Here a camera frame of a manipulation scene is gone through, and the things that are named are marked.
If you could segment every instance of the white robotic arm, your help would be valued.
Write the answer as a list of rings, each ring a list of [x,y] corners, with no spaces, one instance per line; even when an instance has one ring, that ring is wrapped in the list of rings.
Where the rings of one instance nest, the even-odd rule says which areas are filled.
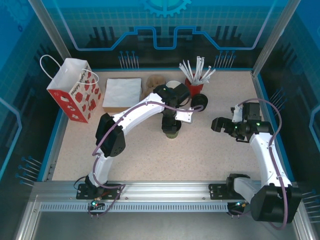
[[[269,143],[274,134],[269,122],[262,121],[259,103],[244,103],[243,108],[238,105],[231,108],[233,118],[218,117],[212,121],[211,129],[224,132],[234,137],[237,142],[249,143],[259,163],[261,186],[256,185],[247,175],[233,173],[227,178],[227,185],[231,191],[240,194],[251,204],[251,215],[256,221],[282,222],[284,219],[283,191],[279,177],[283,181],[288,199],[288,219],[293,220],[301,201],[298,188],[292,187],[281,165],[274,142],[271,145],[272,155],[280,176],[277,175]]]
[[[163,89],[161,89],[161,90],[168,92],[170,89],[166,88],[166,86],[163,85]],[[123,132],[123,137],[126,136],[131,129],[133,129],[135,126],[137,126],[138,124],[140,124],[141,122],[143,122],[147,118],[149,118],[155,114],[161,113],[165,110],[165,107],[163,106],[163,104],[166,100],[164,100],[163,97],[161,97],[159,94],[151,93],[149,96],[147,96],[145,99],[143,99],[141,102],[139,102],[135,106],[127,109],[126,111],[123,111],[121,113],[117,113],[112,116],[112,121],[117,122],[120,118],[122,118],[125,115],[125,113],[129,112],[126,115],[126,117],[124,117],[124,119],[122,121],[120,121],[118,124],[118,126],[121,128],[121,130]],[[167,100],[167,104],[170,104],[170,101],[172,102],[173,100],[172,99]],[[136,108],[136,106],[141,105],[143,103],[148,103],[148,102],[159,103],[161,105],[151,103],[151,104],[146,104],[146,105],[143,105],[143,106]],[[184,111],[184,112],[177,111],[175,114],[172,115],[172,118],[173,118],[172,120],[174,122],[182,121],[182,122],[186,122],[186,123],[192,123],[192,120],[193,120],[192,115],[193,115],[193,112],[190,112],[190,111],[188,111],[188,112],[187,111]],[[115,155],[120,154],[124,150],[124,147],[125,147],[125,145],[120,146],[119,150],[115,150]],[[112,166],[114,157],[110,156],[109,154],[107,154],[107,156],[106,156],[106,153],[101,148],[99,148],[97,153],[98,153],[99,159],[98,159],[97,164],[95,166],[95,177],[100,184],[105,184],[108,181],[108,174],[109,174],[110,168]],[[91,172],[88,175],[89,181],[92,183],[92,185],[98,187],[99,184],[94,180],[93,174],[94,173]]]

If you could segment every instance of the red cup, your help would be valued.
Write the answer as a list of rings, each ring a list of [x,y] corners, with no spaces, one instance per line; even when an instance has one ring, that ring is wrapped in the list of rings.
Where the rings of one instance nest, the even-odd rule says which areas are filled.
[[[187,86],[187,88],[190,91],[190,98],[193,98],[195,95],[199,94],[204,87],[203,84],[193,86],[191,85],[190,81],[188,78],[185,79],[184,84]]]

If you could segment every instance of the work table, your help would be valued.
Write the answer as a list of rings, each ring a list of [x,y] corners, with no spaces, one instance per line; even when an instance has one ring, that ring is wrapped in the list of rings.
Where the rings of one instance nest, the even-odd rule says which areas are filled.
[[[149,76],[160,74],[167,82],[184,82],[181,71],[97,72],[104,92],[107,78],[141,78],[142,90]],[[226,133],[211,130],[217,117],[232,118],[230,107],[257,97],[249,71],[217,71],[201,92],[207,108],[193,114],[193,123],[183,123],[179,134],[169,139],[161,130],[162,114],[156,114],[126,136],[126,148],[111,167],[112,181],[218,181],[230,173],[248,174],[260,180],[258,161],[249,144],[238,143]],[[105,113],[102,99],[89,123],[68,121],[52,180],[74,181],[92,171],[96,130]]]

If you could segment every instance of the blue border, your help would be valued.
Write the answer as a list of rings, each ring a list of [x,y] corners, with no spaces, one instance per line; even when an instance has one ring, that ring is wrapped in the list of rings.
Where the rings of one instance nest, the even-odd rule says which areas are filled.
[[[269,101],[268,94],[267,94],[267,91],[266,91],[266,88],[265,88],[265,85],[264,85],[264,82],[263,82],[263,80],[261,78],[260,73],[258,74],[257,78],[258,78],[258,81],[259,81],[259,85],[260,85],[260,88],[261,88],[261,91],[262,91],[263,98],[265,100]],[[266,107],[267,107],[267,110],[268,110],[269,115],[270,115],[270,120],[271,120],[271,124],[273,126],[273,129],[277,129],[278,125],[277,125],[277,122],[276,122],[276,118],[275,118],[275,116],[274,116],[274,114],[272,112],[272,108],[268,104],[266,104]],[[282,156],[282,159],[283,159],[283,163],[284,163],[284,167],[285,167],[285,170],[286,170],[286,173],[287,173],[287,177],[289,178],[289,180],[291,182],[294,182],[295,178],[294,178],[294,175],[292,173],[292,170],[291,170],[291,167],[290,167],[290,164],[289,164],[289,160],[288,160],[288,157],[287,157],[287,154],[286,154],[285,146],[284,146],[284,144],[282,142],[280,134],[278,134],[276,136],[276,140],[277,140],[277,143],[278,143],[278,146],[279,146],[279,150],[280,150],[280,153],[281,153],[281,156]]]
[[[52,133],[51,133],[51,136],[50,136],[50,140],[49,140],[48,146],[47,146],[46,151],[45,151],[45,155],[44,155],[44,158],[43,158],[43,161],[42,161],[42,165],[41,165],[40,172],[39,172],[39,175],[38,175],[38,178],[37,178],[37,182],[42,182],[43,181],[43,177],[44,177],[45,172],[46,172],[47,164],[49,162],[49,156],[50,156],[50,153],[51,153],[51,150],[52,150],[55,138],[56,138],[56,134],[57,134],[57,131],[58,131],[58,127],[59,127],[59,124],[60,124],[60,121],[61,121],[62,114],[63,114],[63,111],[60,108],[59,112],[58,112],[58,114],[56,116],[56,119],[55,119],[55,123],[54,123],[53,129],[52,129]]]
[[[242,67],[242,68],[216,68],[215,69],[217,72],[218,71],[238,71],[238,72],[246,72],[246,71],[251,71],[252,68],[245,68],[245,67]],[[175,67],[164,67],[164,68],[93,68],[92,69],[93,72],[161,72],[161,71],[181,71],[181,69],[179,69],[178,67],[175,68]]]
[[[7,103],[2,97],[0,97],[0,104],[3,104],[7,109],[9,109],[10,112],[12,112],[15,115],[16,121],[18,123],[18,129],[14,135],[14,138],[13,138],[12,143],[10,145],[9,151],[6,154],[5,159],[3,161],[3,164],[2,164],[2,167],[0,169],[0,181],[1,181],[1,179],[5,173],[5,170],[7,168],[8,162],[11,158],[12,152],[15,149],[18,138],[19,138],[20,133],[22,131],[22,122],[21,122],[21,117],[20,117],[19,111],[15,107],[13,107],[9,103]]]

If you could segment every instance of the red and white paper bag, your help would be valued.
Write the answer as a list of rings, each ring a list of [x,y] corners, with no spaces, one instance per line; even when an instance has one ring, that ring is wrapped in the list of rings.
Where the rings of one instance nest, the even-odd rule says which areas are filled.
[[[91,71],[88,62],[66,58],[58,73],[51,79],[46,89],[69,119],[88,123],[102,96],[97,83],[99,77]]]

